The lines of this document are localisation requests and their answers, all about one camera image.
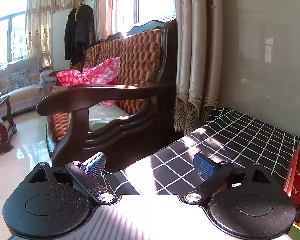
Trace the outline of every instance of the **pink plaid cloth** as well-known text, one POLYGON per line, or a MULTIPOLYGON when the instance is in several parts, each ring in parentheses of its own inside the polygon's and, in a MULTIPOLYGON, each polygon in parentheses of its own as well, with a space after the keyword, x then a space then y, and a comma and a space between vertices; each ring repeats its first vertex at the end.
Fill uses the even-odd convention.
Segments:
MULTIPOLYGON (((82 73, 75 69, 59 71, 57 78, 61 86, 116 84, 120 63, 120 57, 109 58, 93 68, 84 68, 82 73)), ((100 104, 111 107, 115 104, 115 100, 103 101, 100 104)))

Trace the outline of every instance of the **window frame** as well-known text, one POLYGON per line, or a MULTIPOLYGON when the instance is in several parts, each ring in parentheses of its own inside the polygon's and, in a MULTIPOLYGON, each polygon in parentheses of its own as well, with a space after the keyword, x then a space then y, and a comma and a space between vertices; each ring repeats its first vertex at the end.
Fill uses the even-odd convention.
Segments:
MULTIPOLYGON (((112 3, 112 8, 114 9, 114 13, 113 13, 113 33, 117 33, 119 31, 119 17, 118 17, 118 1, 119 0, 113 0, 112 3)), ((133 26, 138 26, 138 25, 142 25, 145 24, 147 22, 149 22, 150 20, 161 20, 161 21, 167 21, 169 19, 174 19, 176 18, 176 9, 174 10, 174 12, 172 14, 166 15, 164 17, 161 18, 157 18, 157 19, 150 19, 146 22, 140 22, 139 21, 139 0, 134 0, 134 7, 133 7, 133 26)))
POLYGON ((6 15, 6 16, 3 16, 3 17, 0 18, 0 22, 3 21, 3 20, 8 19, 8 29, 7 29, 7 60, 2 63, 2 66, 6 65, 6 64, 8 64, 8 63, 10 63, 12 61, 14 61, 13 58, 12 58, 12 44, 11 44, 12 43, 12 19, 15 16, 23 15, 25 13, 26 13, 26 11, 20 11, 20 12, 12 13, 12 14, 9 14, 9 15, 6 15))

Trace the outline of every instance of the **yellow strap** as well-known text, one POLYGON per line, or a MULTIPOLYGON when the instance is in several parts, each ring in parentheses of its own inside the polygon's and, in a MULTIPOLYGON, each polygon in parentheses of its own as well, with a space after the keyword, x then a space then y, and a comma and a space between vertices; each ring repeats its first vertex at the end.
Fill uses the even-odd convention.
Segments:
POLYGON ((75 14, 74 14, 74 21, 75 21, 75 22, 77 21, 77 13, 78 13, 79 8, 80 8, 81 6, 82 6, 82 2, 79 3, 78 8, 77 8, 77 10, 75 11, 75 14))

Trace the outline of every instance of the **red box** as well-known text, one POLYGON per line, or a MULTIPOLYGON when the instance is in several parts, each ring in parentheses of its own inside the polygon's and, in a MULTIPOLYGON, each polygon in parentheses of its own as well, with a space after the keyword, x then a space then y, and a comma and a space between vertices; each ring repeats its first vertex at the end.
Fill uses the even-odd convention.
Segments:
POLYGON ((283 189, 293 203, 300 204, 300 144, 290 161, 283 189))

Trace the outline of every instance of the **glossy wall panel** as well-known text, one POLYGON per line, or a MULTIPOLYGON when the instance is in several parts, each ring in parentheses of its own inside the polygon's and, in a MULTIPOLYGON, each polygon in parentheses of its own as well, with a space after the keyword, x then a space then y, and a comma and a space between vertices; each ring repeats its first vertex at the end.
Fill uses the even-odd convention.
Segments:
POLYGON ((300 0, 223 0, 219 107, 300 136, 300 0))

